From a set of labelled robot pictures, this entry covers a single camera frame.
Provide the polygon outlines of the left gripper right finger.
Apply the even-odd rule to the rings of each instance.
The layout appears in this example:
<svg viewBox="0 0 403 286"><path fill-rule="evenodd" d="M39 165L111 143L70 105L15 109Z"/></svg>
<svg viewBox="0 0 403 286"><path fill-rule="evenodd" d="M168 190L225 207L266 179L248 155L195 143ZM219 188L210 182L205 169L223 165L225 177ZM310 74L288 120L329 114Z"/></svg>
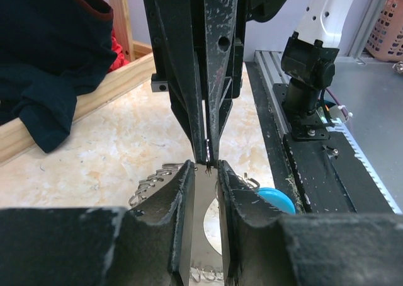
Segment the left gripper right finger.
<svg viewBox="0 0 403 286"><path fill-rule="evenodd" d="M226 285L402 284L400 215L286 214L217 169Z"/></svg>

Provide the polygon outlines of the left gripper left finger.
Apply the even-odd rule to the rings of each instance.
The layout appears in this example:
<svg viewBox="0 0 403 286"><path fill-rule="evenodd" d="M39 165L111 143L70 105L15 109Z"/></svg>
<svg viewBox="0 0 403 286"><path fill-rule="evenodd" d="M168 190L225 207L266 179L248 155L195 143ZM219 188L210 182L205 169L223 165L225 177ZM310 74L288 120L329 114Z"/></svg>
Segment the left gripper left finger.
<svg viewBox="0 0 403 286"><path fill-rule="evenodd" d="M195 165L132 209L1 210L2 285L188 285Z"/></svg>

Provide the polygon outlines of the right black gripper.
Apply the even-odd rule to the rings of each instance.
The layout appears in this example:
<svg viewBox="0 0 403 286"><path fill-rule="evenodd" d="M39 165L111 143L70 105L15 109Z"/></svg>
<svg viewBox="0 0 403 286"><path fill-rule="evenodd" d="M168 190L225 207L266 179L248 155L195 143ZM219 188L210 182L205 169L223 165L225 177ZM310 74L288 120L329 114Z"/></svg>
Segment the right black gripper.
<svg viewBox="0 0 403 286"><path fill-rule="evenodd" d="M156 73L196 163L218 160L220 138L240 95L246 23L272 19L286 0L144 0Z"/></svg>

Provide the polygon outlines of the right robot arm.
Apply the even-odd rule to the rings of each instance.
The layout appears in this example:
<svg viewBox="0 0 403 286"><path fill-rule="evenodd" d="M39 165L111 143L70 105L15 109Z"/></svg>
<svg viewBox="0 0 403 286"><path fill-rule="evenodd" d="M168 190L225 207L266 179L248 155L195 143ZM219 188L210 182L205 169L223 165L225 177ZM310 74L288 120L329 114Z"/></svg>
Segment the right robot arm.
<svg viewBox="0 0 403 286"><path fill-rule="evenodd" d="M195 161L216 166L220 137L241 89L246 23L271 20L287 0L143 0L156 73L188 137ZM353 0L310 0L287 41L284 107L309 115L331 85Z"/></svg>

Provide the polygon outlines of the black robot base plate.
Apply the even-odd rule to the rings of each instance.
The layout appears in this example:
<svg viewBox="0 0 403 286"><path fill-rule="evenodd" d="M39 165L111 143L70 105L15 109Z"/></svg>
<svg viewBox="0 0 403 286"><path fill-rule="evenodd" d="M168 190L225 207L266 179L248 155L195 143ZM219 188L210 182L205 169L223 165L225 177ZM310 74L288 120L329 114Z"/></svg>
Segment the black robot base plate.
<svg viewBox="0 0 403 286"><path fill-rule="evenodd" d="M267 77L246 63L275 188L290 197L298 212L401 214L399 207L345 127L328 140L295 141L282 135Z"/></svg>

